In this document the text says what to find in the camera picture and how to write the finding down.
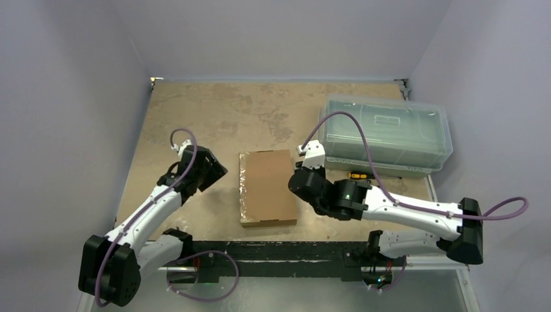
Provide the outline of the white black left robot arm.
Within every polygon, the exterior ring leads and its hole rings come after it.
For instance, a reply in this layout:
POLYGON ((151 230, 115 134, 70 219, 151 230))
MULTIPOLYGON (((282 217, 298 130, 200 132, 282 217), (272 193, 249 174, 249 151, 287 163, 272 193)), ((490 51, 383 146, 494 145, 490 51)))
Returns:
POLYGON ((192 236, 166 230, 148 244, 160 225, 197 191, 205 191, 227 173, 212 151, 185 142, 179 161, 161 175, 146 201, 125 221, 84 244, 78 288, 94 296, 97 306, 126 306, 142 278, 165 264, 185 266, 195 254, 192 236))

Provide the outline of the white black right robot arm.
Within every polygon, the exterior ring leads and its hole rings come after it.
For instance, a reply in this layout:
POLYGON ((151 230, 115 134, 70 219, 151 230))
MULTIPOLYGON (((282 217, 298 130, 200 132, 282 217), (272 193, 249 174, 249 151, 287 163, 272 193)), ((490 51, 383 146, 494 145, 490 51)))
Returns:
POLYGON ((372 231, 366 259, 379 265, 405 255, 443 254, 466 265, 483 263, 483 229, 476 200, 440 203, 391 194, 365 182, 330 182, 318 170, 297 169, 289 190, 316 214, 337 220, 374 220, 407 226, 405 231, 372 231))

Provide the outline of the brown cardboard express box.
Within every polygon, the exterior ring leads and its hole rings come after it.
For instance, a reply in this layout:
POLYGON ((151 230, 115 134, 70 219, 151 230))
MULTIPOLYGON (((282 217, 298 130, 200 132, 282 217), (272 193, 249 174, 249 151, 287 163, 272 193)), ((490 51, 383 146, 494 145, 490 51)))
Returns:
POLYGON ((244 228, 295 226, 297 199, 288 189, 294 173, 288 149, 239 153, 240 224, 244 228))

